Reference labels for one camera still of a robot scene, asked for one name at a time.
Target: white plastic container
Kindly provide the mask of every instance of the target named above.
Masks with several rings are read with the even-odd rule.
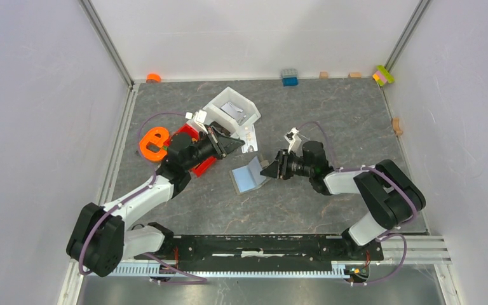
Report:
[[[226,104],[228,102],[235,106],[232,108],[236,109],[236,112],[238,112],[237,110],[241,110],[241,112],[239,112],[240,118],[238,121],[222,110],[222,107],[227,107]],[[229,130],[232,137],[237,136],[236,132],[241,127],[250,126],[261,117],[257,107],[251,100],[245,98],[242,94],[230,87],[227,87],[224,91],[220,92],[220,94],[203,107],[203,110],[207,112],[205,125],[209,125],[215,121],[225,129]],[[195,130],[200,130],[192,120],[189,120],[187,124],[195,128]]]

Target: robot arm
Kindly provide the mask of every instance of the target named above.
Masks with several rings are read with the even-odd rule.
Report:
[[[362,195],[369,212],[342,233],[349,251],[366,246],[412,217],[412,210],[401,194],[377,173],[363,170],[364,166],[355,170],[334,170],[326,159],[323,144],[317,141],[304,143],[302,156],[297,156],[300,139],[295,128],[285,135],[285,139],[289,142],[289,149],[279,150],[275,160],[261,175],[283,180],[294,175],[307,177],[313,189],[323,195]],[[417,211],[425,207],[423,194],[392,160],[386,159],[369,168],[394,182],[410,198]]]
[[[79,260],[87,236],[95,224],[107,213],[89,242],[83,264],[99,276],[106,276],[121,259],[145,252],[157,251],[164,240],[163,232],[156,227],[127,231],[130,226],[148,211],[178,195],[191,180],[189,170],[214,156],[225,158],[244,144],[240,139],[227,137],[208,126],[199,141],[192,142],[185,133],[171,139],[167,156],[151,177],[130,193],[99,207],[89,203],[81,210],[66,253]]]

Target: white wall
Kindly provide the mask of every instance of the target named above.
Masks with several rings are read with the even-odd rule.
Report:
[[[371,75],[418,0],[93,0],[130,74],[145,79]]]
[[[433,1],[386,90],[467,304],[488,304],[488,1]]]
[[[0,1],[0,304],[55,304],[126,86],[77,1]]]

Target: small wooden block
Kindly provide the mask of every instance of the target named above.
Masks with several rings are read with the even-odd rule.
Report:
[[[399,127],[399,118],[392,119],[392,128],[394,129],[395,135],[400,136],[403,134],[403,130]]]

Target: orange object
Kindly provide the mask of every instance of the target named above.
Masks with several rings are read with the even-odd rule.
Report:
[[[403,130],[399,127],[399,118],[392,119],[392,128],[394,129],[395,135],[400,136],[403,134]]]
[[[159,83],[161,81],[161,77],[158,74],[150,73],[147,75],[147,83]]]
[[[163,127],[154,127],[149,130],[139,142],[139,149],[147,160],[160,162],[166,155],[164,143],[169,139],[169,132]]]

